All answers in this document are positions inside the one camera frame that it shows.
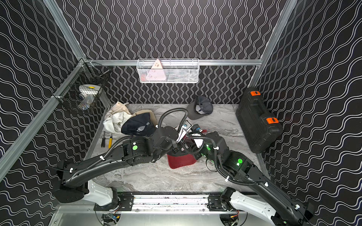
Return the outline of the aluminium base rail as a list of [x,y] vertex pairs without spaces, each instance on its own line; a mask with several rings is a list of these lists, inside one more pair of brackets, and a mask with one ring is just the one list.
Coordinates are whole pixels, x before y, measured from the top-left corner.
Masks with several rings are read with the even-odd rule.
[[214,193],[119,193],[114,207],[94,205],[97,212],[209,214],[236,212]]

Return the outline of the grey and red cap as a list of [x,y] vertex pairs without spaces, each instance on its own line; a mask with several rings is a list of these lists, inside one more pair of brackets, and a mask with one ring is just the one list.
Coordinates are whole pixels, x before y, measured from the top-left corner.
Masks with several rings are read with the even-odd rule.
[[213,112],[214,107],[209,98],[196,96],[194,101],[190,103],[186,109],[188,110],[188,118],[197,120],[210,115]]

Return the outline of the white cap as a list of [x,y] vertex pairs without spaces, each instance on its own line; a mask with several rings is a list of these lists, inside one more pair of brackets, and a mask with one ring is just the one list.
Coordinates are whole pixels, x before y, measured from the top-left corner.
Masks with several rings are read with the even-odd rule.
[[121,134],[122,126],[132,117],[127,112],[116,112],[113,113],[108,111],[106,113],[103,125],[105,130],[114,133]]

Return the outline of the aluminium frame post right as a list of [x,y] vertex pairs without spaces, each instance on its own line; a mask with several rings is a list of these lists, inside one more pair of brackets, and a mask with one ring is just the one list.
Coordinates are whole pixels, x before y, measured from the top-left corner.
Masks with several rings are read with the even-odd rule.
[[289,19],[291,13],[293,12],[297,2],[298,2],[297,0],[286,1],[283,10],[280,13],[279,19],[276,23],[276,26],[275,26],[274,30],[272,31],[271,37],[270,37],[270,39],[265,47],[265,50],[261,56],[261,65],[258,66],[257,69],[255,70],[248,87],[255,87],[257,85],[257,82],[260,79],[262,72],[266,68],[266,65],[267,65],[269,59],[271,58],[273,50],[274,50],[276,44],[278,43],[278,41],[281,37],[281,34],[282,34],[284,28],[286,27],[288,19]]

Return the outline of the pink triangle card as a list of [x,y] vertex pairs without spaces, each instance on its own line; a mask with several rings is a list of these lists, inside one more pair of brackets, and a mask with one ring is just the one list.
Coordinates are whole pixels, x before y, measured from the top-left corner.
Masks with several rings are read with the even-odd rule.
[[146,75],[147,82],[162,82],[166,80],[166,74],[164,68],[159,59],[157,59],[152,65],[151,69]]

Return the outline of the aluminium frame post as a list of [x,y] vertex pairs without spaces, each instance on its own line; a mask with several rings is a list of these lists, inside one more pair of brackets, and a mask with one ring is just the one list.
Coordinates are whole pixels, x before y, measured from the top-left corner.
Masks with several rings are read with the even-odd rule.
[[291,13],[293,12],[297,2],[298,2],[297,0],[286,1],[283,10],[280,13],[279,19],[276,23],[276,26],[275,26],[274,30],[272,31],[271,37],[270,37],[270,39],[265,47],[265,50],[261,56],[261,65],[258,66],[257,69],[255,70],[248,87],[255,87],[257,85],[257,82],[260,79],[262,72],[266,68],[266,65],[267,65],[269,59],[271,58],[273,50],[274,50],[276,44],[278,43],[278,41],[281,37],[281,34],[282,34],[284,28],[286,27],[288,19],[289,19]]
[[69,47],[71,48],[74,56],[80,59],[86,59],[86,55],[83,52],[79,42],[77,41],[70,25],[68,24],[67,20],[64,17],[64,14],[61,8],[58,6],[55,0],[44,0],[43,1],[45,6],[48,8],[48,11],[53,16],[54,21],[56,22],[57,26],[61,30],[65,40],[67,41]]

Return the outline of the tan cap with logo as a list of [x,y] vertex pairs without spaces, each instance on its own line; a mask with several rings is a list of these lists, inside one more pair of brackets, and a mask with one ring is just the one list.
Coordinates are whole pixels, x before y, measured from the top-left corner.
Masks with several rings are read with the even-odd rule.
[[154,113],[153,113],[151,110],[149,110],[149,109],[139,110],[139,111],[135,112],[135,113],[132,115],[132,117],[135,117],[135,116],[141,115],[141,114],[145,114],[145,113],[149,113],[149,114],[150,114],[150,121],[152,122],[152,124],[153,124],[154,126],[158,125],[158,121],[157,121]]

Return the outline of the aluminium back crossbar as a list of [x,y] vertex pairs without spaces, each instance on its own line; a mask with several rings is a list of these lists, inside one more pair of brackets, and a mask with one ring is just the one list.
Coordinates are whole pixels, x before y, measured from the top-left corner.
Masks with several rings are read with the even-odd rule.
[[[225,60],[225,59],[160,59],[162,64],[169,65],[196,65],[199,66],[260,66],[262,64],[261,59],[256,60]],[[139,60],[85,60],[87,63],[95,63],[104,66],[136,66],[138,63],[154,63],[155,59],[139,59]]]

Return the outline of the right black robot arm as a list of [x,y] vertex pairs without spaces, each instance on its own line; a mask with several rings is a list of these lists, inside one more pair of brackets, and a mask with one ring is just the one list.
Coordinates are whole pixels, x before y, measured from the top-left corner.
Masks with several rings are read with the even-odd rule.
[[309,226],[314,217],[313,206],[304,204],[278,188],[243,153],[227,146],[217,132],[205,136],[196,132],[186,134],[193,140],[201,139],[200,152],[207,160],[213,161],[216,171],[227,182],[248,186],[262,199],[256,200],[242,194],[234,188],[226,188],[215,209],[225,211],[244,211],[274,226]]

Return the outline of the aluminium frame post left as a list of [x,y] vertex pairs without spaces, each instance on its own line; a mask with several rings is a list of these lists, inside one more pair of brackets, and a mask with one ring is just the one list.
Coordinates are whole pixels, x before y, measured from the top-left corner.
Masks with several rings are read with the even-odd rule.
[[56,22],[57,26],[61,30],[65,40],[67,41],[69,47],[71,48],[74,56],[80,59],[86,59],[86,55],[83,52],[79,42],[77,41],[70,25],[68,24],[67,20],[64,17],[64,14],[61,8],[58,6],[55,0],[44,0],[43,1],[45,6],[48,8],[48,11],[53,16],[54,21]]

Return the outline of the aluminium left side rail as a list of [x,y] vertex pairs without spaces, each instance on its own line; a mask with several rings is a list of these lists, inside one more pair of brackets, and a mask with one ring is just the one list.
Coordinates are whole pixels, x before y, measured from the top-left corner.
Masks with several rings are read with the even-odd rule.
[[21,154],[45,124],[55,108],[59,105],[58,98],[68,90],[68,86],[76,78],[78,72],[83,69],[85,61],[80,59],[69,76],[63,81],[59,88],[52,94],[47,103],[42,107],[39,113],[32,119],[28,126],[22,131],[20,136],[9,147],[1,157],[1,179],[7,175]]

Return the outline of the dark navy cap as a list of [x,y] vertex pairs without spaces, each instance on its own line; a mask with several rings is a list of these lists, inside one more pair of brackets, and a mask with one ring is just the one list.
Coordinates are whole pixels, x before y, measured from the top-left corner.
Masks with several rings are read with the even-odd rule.
[[121,127],[121,133],[129,136],[151,136],[156,131],[150,113],[142,113],[128,119]]

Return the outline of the black tool case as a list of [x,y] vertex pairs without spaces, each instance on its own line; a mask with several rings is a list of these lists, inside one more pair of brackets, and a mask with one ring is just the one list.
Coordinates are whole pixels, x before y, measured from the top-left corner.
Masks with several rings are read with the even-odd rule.
[[236,117],[253,153],[264,152],[283,133],[281,123],[268,111],[255,87],[249,87],[243,93]]

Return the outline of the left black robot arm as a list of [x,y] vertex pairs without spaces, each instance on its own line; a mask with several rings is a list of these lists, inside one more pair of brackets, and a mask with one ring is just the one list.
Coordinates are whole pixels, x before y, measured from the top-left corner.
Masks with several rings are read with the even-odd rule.
[[[178,129],[163,127],[163,119],[174,112],[184,112]],[[167,153],[177,149],[177,140],[188,117],[185,108],[174,108],[161,115],[155,132],[149,136],[125,136],[117,140],[109,150],[79,163],[61,161],[57,165],[59,181],[52,194],[60,203],[79,200],[94,202],[99,206],[117,200],[117,190],[96,184],[93,178],[108,172],[143,163],[155,163]]]

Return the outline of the cream cap with text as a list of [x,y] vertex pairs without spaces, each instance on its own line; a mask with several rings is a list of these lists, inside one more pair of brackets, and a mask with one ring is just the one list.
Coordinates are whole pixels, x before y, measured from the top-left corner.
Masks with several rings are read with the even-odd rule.
[[121,103],[121,102],[116,102],[108,111],[108,113],[110,113],[111,115],[116,114],[116,113],[121,113],[121,112],[126,112],[127,114],[131,114],[129,109],[127,108],[127,105],[129,103]]

